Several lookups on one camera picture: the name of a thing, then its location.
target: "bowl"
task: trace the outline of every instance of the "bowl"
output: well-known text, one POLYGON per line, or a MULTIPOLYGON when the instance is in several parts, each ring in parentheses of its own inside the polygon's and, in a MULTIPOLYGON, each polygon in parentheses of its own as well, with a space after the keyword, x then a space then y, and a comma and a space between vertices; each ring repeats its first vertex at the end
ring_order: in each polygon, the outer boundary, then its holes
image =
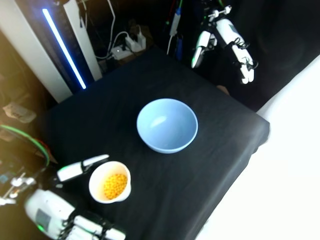
POLYGON ((185 103, 162 98, 148 103, 139 113, 136 128, 152 150, 162 154, 177 153, 196 137, 198 120, 185 103))
POLYGON ((131 175, 129 169, 121 162, 108 161, 98 166, 91 174, 89 192, 94 200, 102 204, 111 204, 125 200, 131 193, 131 175), (108 177, 114 174, 123 174, 127 178, 126 186, 116 198, 109 199, 104 193, 104 185, 108 177))

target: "blue bowl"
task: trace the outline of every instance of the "blue bowl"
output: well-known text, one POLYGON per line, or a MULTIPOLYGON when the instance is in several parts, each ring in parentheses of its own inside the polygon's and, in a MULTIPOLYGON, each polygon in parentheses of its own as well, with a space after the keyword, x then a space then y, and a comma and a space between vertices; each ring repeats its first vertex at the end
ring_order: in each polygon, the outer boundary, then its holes
POLYGON ((136 128, 152 150, 173 154, 195 139, 198 120, 194 111, 183 102, 162 98, 144 106, 136 120, 136 128))

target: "white cup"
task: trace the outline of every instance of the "white cup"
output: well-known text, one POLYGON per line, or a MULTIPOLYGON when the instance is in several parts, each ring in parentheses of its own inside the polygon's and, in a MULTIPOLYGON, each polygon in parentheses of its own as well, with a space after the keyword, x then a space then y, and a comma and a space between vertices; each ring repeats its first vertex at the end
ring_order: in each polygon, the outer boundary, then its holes
POLYGON ((125 200, 131 193, 131 175, 128 168, 118 161, 108 161, 98 166, 90 177, 89 191, 93 199, 102 204, 111 204, 125 200), (104 185, 107 178, 114 174, 125 175, 127 182, 123 192, 119 196, 109 199, 105 195, 104 185))

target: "black table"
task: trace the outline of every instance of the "black table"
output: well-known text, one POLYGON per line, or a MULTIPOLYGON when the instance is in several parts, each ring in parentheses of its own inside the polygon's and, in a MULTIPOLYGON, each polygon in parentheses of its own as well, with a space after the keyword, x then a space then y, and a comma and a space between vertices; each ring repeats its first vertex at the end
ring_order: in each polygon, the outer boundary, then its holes
POLYGON ((132 191, 123 202, 95 202, 90 174, 66 190, 128 240, 193 240, 269 133, 267 121, 157 48, 56 106, 37 128, 61 166, 104 153, 127 165, 132 191), (154 152, 138 135, 140 110, 159 98, 197 115, 197 136, 181 152, 154 152))

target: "glowing light bar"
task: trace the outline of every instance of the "glowing light bar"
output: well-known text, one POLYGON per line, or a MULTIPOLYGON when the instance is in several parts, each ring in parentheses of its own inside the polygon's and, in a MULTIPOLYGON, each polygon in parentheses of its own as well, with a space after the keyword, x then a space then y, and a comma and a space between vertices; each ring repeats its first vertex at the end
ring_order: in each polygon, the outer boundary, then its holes
POLYGON ((61 36, 60 36, 57 28, 56 28, 56 25, 55 25, 54 21, 52 20, 50 14, 49 14, 49 12, 48 12, 48 10, 44 8, 44 9, 42 9, 42 12, 43 12, 43 14, 44 14, 44 16, 45 16, 45 19, 46 19, 46 21, 48 22, 48 24, 49 24, 49 26, 50 26, 53 34, 54 34, 56 40, 57 40, 58 43, 59 43, 60 48, 62 49, 62 51, 63 51, 66 59, 68 60, 68 62, 69 62, 69 64, 70 64, 70 66, 71 66, 71 68, 72 68, 72 70, 73 70, 76 78, 78 79, 81 87, 82 87, 83 89, 86 89, 87 87, 86 87, 86 85, 85 85, 82 77, 80 76, 80 73, 78 72, 78 69, 76 68, 76 65, 75 65, 74 61, 72 60, 72 58, 71 58, 71 56, 70 56, 70 54, 69 54, 69 52, 68 52, 68 50, 67 50, 67 48, 66 48, 66 45, 65 45, 64 41, 62 40, 62 38, 61 38, 61 36))

